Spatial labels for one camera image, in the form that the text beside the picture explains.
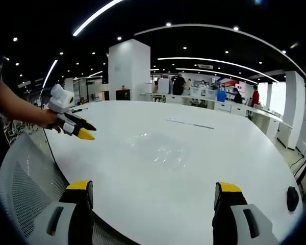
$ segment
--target white pillar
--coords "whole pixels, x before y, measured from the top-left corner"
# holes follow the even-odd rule
[[[265,109],[269,110],[271,105],[271,96],[272,96],[272,83],[267,85],[267,98],[266,98],[266,105]]]
[[[288,148],[297,146],[305,111],[304,79],[295,71],[286,72],[286,106],[283,121],[292,126],[292,130],[281,125],[278,139]]]
[[[74,90],[73,90],[73,78],[66,78],[65,82],[64,82],[64,89],[67,91],[70,91],[74,94]]]
[[[116,91],[124,86],[131,91],[131,100],[140,100],[145,83],[150,82],[150,47],[131,39],[109,48],[109,94],[116,100]]]

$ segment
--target ceiling light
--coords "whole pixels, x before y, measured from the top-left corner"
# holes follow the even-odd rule
[[[240,68],[244,68],[244,69],[247,69],[247,70],[250,70],[250,71],[253,71],[253,72],[256,72],[258,74],[261,74],[277,83],[279,83],[278,80],[258,71],[258,70],[254,70],[254,69],[251,69],[249,67],[246,67],[246,66],[243,66],[243,65],[239,65],[239,64],[235,64],[235,63],[230,63],[230,62],[226,62],[226,61],[222,61],[222,60],[213,60],[213,59],[204,59],[204,58],[192,58],[192,57],[170,57],[170,58],[158,58],[158,60],[203,60],[203,61],[211,61],[211,62],[219,62],[219,63],[223,63],[223,64],[228,64],[228,65],[234,65],[234,66],[237,66],[237,67],[240,67]]]
[[[50,70],[49,70],[49,72],[48,72],[47,75],[46,75],[46,78],[45,78],[45,80],[44,80],[44,83],[43,83],[42,88],[45,87],[45,84],[46,84],[46,82],[47,82],[47,79],[49,78],[49,76],[50,76],[50,74],[51,74],[53,68],[55,68],[55,65],[56,65],[57,62],[58,62],[58,60],[55,60],[55,61],[53,62],[52,66],[51,66],[51,68],[50,68]]]
[[[88,77],[90,78],[90,77],[92,77],[92,76],[95,76],[95,75],[97,75],[97,74],[100,74],[100,73],[102,73],[103,71],[99,71],[99,72],[97,72],[97,73],[94,73],[94,74],[92,74],[92,75],[89,75]]]
[[[290,46],[290,48],[294,48],[298,46],[298,42],[294,43],[293,45]]]
[[[123,0],[113,0],[104,7],[97,10],[94,14],[92,14],[83,24],[81,24],[80,27],[77,28],[77,30],[73,33],[73,36],[77,36],[89,23],[91,23],[93,20],[95,20],[97,17],[99,17],[101,14],[106,12],[111,7],[115,6],[116,4],[122,2]]]
[[[225,76],[234,76],[235,78],[239,78],[239,79],[242,79],[242,80],[246,80],[246,81],[249,81],[251,83],[255,83],[257,84],[257,82],[254,82],[252,80],[249,80],[249,79],[246,79],[246,78],[242,78],[242,77],[239,77],[239,76],[235,76],[235,75],[231,75],[231,74],[227,74],[227,73],[222,73],[222,72],[218,72],[218,71],[212,71],[212,70],[199,70],[199,69],[190,69],[190,68],[176,68],[176,70],[192,70],[192,71],[203,71],[203,72],[210,72],[210,73],[217,73],[217,74],[221,74],[221,75],[225,75]]]

